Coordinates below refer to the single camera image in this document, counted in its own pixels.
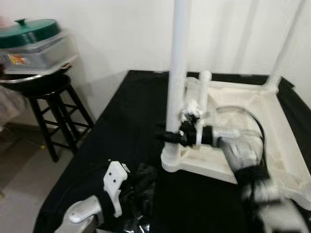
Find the robotic arm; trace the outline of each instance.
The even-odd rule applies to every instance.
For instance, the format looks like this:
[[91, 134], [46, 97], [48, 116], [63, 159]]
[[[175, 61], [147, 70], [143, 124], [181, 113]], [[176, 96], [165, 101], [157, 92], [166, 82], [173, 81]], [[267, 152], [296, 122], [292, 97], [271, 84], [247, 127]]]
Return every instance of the robotic arm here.
[[[193, 146], [196, 135], [194, 124], [184, 121], [178, 133], [165, 132], [159, 139]], [[242, 191], [245, 208], [252, 215], [249, 217], [252, 232], [309, 232], [294, 204], [279, 194], [262, 158], [241, 130], [205, 126], [201, 143], [223, 151]]]

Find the clear plastic box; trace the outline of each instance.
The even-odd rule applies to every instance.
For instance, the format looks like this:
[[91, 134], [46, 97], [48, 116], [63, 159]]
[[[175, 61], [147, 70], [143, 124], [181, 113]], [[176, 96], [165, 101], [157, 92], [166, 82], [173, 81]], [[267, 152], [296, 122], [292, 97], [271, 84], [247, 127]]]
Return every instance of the clear plastic box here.
[[66, 32], [34, 44], [0, 49], [0, 61], [7, 74], [49, 74], [76, 56]]

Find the floor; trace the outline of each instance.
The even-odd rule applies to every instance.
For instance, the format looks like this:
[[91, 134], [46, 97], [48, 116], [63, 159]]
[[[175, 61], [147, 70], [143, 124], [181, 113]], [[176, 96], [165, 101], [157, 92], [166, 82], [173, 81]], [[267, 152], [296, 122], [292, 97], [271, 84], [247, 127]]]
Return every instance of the floor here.
[[[11, 131], [0, 137], [0, 191], [4, 194], [0, 198], [0, 232], [32, 233], [41, 205], [72, 154], [59, 149], [60, 160], [54, 163], [48, 150], [39, 146], [44, 144], [39, 131]], [[55, 137], [63, 140], [61, 134]]]

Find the sticker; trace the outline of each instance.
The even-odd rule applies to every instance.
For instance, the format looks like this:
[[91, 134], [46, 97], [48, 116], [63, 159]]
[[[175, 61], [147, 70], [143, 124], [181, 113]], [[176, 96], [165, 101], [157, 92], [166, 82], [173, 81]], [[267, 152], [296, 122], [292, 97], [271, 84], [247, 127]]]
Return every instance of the sticker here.
[[25, 64], [25, 59], [22, 58], [18, 54], [8, 54], [8, 57], [10, 58], [11, 62], [14, 65], [24, 65]]

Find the white bracket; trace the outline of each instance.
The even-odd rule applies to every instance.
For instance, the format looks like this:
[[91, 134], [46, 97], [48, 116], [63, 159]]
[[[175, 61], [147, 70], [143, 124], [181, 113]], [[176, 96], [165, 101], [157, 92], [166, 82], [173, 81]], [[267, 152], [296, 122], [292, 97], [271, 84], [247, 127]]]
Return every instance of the white bracket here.
[[127, 173], [118, 161], [112, 161], [104, 176], [104, 191], [106, 191], [115, 208], [115, 217], [122, 215], [119, 201], [120, 187], [123, 181], [127, 180]]

